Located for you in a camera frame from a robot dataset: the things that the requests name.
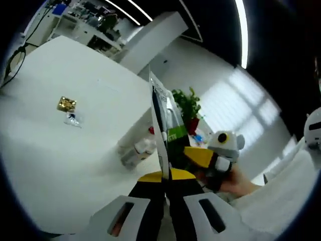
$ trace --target green label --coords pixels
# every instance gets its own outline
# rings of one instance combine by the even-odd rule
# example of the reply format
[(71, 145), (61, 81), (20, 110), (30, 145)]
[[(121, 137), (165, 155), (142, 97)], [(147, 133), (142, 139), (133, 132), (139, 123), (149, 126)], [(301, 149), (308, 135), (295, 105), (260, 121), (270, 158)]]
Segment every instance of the green label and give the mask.
[(167, 141), (171, 142), (187, 135), (185, 126), (179, 126), (168, 130)]

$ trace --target green leaves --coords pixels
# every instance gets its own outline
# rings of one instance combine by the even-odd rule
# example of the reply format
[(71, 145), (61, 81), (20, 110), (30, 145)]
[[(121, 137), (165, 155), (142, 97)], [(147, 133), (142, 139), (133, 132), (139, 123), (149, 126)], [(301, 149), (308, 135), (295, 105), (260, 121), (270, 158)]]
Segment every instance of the green leaves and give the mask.
[(197, 117), (197, 113), (201, 109), (201, 106), (197, 104), (200, 98), (195, 96), (193, 88), (190, 87), (191, 95), (185, 95), (180, 89), (173, 90), (173, 97), (178, 106), (182, 109), (182, 119), (184, 124), (187, 125), (188, 122)]

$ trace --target toy eye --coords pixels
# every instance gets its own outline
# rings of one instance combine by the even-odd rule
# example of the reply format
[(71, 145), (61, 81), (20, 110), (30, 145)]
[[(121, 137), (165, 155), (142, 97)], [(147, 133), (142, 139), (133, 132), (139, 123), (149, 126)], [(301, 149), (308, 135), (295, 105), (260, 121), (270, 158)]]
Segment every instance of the toy eye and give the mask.
[(227, 135), (225, 133), (222, 133), (218, 136), (217, 140), (219, 141), (219, 143), (224, 143), (227, 140)]

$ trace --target ceiling light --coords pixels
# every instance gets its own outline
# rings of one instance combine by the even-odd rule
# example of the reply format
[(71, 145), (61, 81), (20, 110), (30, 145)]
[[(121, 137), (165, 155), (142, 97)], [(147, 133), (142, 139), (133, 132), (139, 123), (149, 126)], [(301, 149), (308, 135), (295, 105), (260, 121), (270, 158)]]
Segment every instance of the ceiling light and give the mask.
[(247, 67), (248, 57), (248, 33), (247, 33), (247, 22), (245, 15), (244, 3), (242, 0), (235, 0), (237, 12), (239, 13), (240, 25), (241, 25), (241, 36), (242, 36), (242, 68)]
[(146, 18), (148, 18), (148, 20), (152, 21), (152, 18), (143, 10), (141, 9), (136, 3), (134, 3), (132, 0), (128, 0), (131, 4), (133, 4), (135, 6), (135, 8), (137, 8), (138, 10), (141, 11), (142, 14), (145, 15)]
[(110, 0), (105, 0), (106, 2), (110, 3), (111, 5), (113, 5), (115, 8), (117, 8), (118, 10), (122, 11), (127, 17), (129, 17), (131, 20), (133, 20), (137, 25), (140, 26), (140, 23), (134, 19), (131, 15), (129, 15), (125, 10), (121, 9), (119, 6), (117, 6), (116, 4), (114, 4), (113, 2), (111, 2)]

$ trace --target potted plant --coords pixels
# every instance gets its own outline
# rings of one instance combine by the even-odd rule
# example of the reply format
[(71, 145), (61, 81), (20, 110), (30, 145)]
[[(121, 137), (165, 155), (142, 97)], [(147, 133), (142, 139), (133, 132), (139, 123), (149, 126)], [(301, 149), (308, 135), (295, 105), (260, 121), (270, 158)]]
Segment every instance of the potted plant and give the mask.
[(201, 106), (197, 104), (200, 101), (200, 98), (195, 96), (193, 88), (190, 87), (192, 94), (186, 95), (180, 89), (173, 90), (173, 97), (175, 102), (178, 104), (181, 109), (181, 115), (184, 122), (184, 125), (190, 135), (196, 135), (195, 130), (199, 123), (197, 118), (197, 113), (201, 109)]

